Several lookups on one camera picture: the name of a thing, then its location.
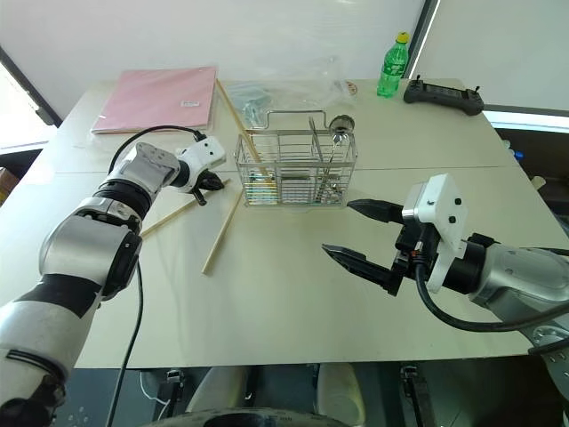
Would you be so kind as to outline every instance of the transparent plastic bag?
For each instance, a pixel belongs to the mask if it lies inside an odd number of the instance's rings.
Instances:
[[[256,82],[228,86],[228,96],[246,127],[263,127],[272,109],[324,109],[350,102],[341,60],[332,56],[297,64]]]

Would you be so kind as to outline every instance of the yellow bottle cap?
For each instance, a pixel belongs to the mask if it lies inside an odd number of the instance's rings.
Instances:
[[[395,39],[398,43],[407,43],[409,41],[409,33],[399,33]]]

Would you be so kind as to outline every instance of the plastic bottle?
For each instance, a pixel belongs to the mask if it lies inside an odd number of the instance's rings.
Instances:
[[[397,93],[399,80],[401,80],[407,61],[409,61],[409,52],[406,46],[409,41],[409,34],[399,33],[395,41],[393,47],[385,54],[380,81],[377,84],[378,96],[385,98],[391,98]]]

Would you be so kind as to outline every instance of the remote controller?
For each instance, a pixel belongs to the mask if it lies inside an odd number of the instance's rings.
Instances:
[[[415,80],[409,82],[403,100],[407,103],[426,101],[435,104],[446,105],[448,107],[455,107],[461,109],[469,116],[480,114],[484,109],[484,102],[480,98],[478,89],[466,89],[461,91],[452,87],[429,85],[423,83],[417,76]]]

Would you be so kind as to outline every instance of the pink notebook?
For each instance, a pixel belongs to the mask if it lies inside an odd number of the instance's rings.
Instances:
[[[151,126],[205,127],[215,67],[125,71],[93,133],[132,133]]]

